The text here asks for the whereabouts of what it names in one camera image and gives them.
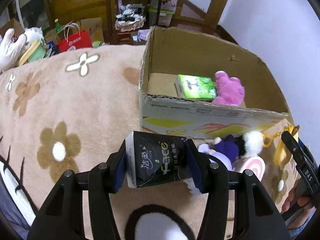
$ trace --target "screw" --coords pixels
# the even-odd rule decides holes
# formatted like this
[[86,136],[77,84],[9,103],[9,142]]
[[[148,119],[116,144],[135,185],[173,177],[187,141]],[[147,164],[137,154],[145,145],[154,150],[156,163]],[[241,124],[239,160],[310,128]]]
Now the screw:
[[210,168],[216,170],[217,168],[219,168],[219,164],[217,164],[217,163],[210,163]]
[[253,171],[252,170],[245,170],[244,173],[248,176],[252,176],[253,175]]
[[108,167],[108,164],[100,163],[98,167],[99,167],[100,170],[104,170],[104,169],[106,169]]
[[70,177],[72,175],[73,171],[72,170],[67,170],[64,172],[64,176]]

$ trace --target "red shopping bag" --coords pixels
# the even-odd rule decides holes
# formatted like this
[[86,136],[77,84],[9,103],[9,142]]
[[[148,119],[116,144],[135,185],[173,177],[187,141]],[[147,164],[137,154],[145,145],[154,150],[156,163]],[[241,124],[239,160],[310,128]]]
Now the red shopping bag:
[[[70,27],[75,28],[75,26],[78,27],[79,32],[68,36]],[[69,27],[68,32],[67,32],[67,37],[66,37],[66,33],[65,33],[66,27]],[[80,30],[80,27],[78,24],[71,23],[70,25],[66,25],[64,27],[63,32],[64,32],[65,39],[58,43],[58,47],[61,52],[69,51],[69,50],[76,50],[76,49],[81,49],[81,48],[92,48],[92,43],[91,43],[91,38],[90,38],[89,32],[87,32],[85,30]]]

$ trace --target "cardboard flap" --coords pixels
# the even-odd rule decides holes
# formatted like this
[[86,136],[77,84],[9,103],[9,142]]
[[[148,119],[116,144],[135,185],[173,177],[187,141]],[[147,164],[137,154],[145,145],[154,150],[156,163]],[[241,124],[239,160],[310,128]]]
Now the cardboard flap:
[[45,42],[53,41],[55,44],[58,43],[57,33],[55,29],[49,30],[47,34],[44,36]]
[[16,37],[19,37],[21,34],[24,33],[24,29],[21,27],[19,22],[16,19],[11,19],[9,22],[7,22],[0,28],[0,35],[3,37],[5,32],[10,28],[14,28],[14,33],[16,34]]
[[102,19],[101,18],[83,19],[80,22],[81,22],[81,27],[91,28],[92,33],[97,31],[98,29],[102,29]]

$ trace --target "wooden floor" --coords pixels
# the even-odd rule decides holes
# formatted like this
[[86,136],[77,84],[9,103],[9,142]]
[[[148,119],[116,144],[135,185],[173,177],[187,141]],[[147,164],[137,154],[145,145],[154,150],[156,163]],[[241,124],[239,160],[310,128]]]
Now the wooden floor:
[[215,32],[215,30],[213,30],[210,26],[202,25],[199,23],[192,23],[192,22],[187,22],[183,20],[172,19],[170,23],[170,27],[178,27],[183,30],[207,33],[220,38],[218,33]]
[[202,21],[204,20],[204,18],[202,18],[199,14],[197,14],[194,10],[192,10],[191,7],[189,7],[185,3],[182,6],[181,15],[185,17],[197,19],[197,20],[202,20]]

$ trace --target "pink plush toy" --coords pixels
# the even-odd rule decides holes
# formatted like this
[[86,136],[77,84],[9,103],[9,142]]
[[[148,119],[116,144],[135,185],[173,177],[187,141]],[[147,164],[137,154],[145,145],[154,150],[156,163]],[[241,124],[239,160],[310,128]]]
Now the pink plush toy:
[[218,96],[212,101],[214,104],[239,106],[244,100],[244,87],[240,79],[236,77],[229,78],[224,71],[218,71],[216,76],[216,89]]

